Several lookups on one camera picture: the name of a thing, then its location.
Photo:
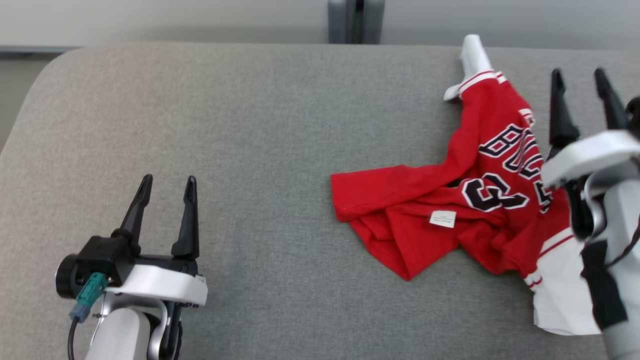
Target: floor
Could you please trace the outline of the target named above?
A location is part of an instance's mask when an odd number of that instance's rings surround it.
[[[0,152],[31,85],[55,57],[53,54],[0,54]]]

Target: care label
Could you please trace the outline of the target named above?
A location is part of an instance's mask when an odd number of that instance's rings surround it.
[[[436,210],[431,213],[431,219],[429,219],[429,222],[434,225],[450,227],[451,229],[453,229],[453,226],[456,223],[456,212]]]

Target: red stripe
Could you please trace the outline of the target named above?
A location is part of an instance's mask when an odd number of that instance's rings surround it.
[[[540,277],[540,280],[538,281],[534,281],[529,285],[529,289],[531,289],[532,287],[539,285],[542,282],[542,277]]]
[[[564,238],[564,239],[560,240],[559,242],[557,242],[557,243],[553,244],[551,247],[549,247],[549,249],[544,250],[544,251],[542,252],[542,254],[540,254],[540,256],[538,256],[538,259],[539,259],[539,258],[542,258],[546,253],[548,253],[548,252],[550,252],[551,250],[555,249],[556,247],[560,246],[562,243],[566,242],[566,241],[567,241],[567,240],[569,240],[569,239],[573,239],[573,235],[572,235],[572,234],[571,234],[571,235],[569,235],[569,236],[567,236],[566,238]]]
[[[477,77],[478,77],[478,76],[480,76],[480,75],[483,75],[483,74],[489,74],[490,72],[491,72],[491,73],[493,73],[493,71],[492,71],[492,70],[487,70],[487,71],[478,72],[476,75],[473,75],[473,77],[472,77],[472,78],[470,78],[469,80],[467,80],[467,81],[465,81],[464,83],[460,84],[460,86],[459,86],[459,87],[463,87],[463,86],[465,86],[469,81],[472,81],[473,79],[477,78]]]

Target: red jersey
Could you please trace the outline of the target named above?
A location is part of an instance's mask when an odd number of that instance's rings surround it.
[[[530,106],[501,73],[481,72],[459,93],[447,159],[332,175],[337,217],[407,281],[462,246],[491,273],[517,270],[533,287],[545,241],[566,240],[556,236],[570,227],[566,195],[543,186]],[[455,212],[452,227],[433,221],[434,211]]]

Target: gray fabric surface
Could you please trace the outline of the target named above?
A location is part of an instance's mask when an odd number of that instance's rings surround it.
[[[53,274],[117,227],[146,173],[147,254],[168,254],[198,179],[205,307],[183,359],[599,359],[598,336],[532,323],[532,293],[461,250],[405,282],[335,219],[329,175],[443,160],[460,106],[455,47],[129,44],[54,60],[0,155],[0,358],[65,359],[72,301]],[[537,114],[564,69],[583,133],[604,128],[606,66],[627,101],[640,53],[489,49]],[[79,326],[77,358],[95,322]]]

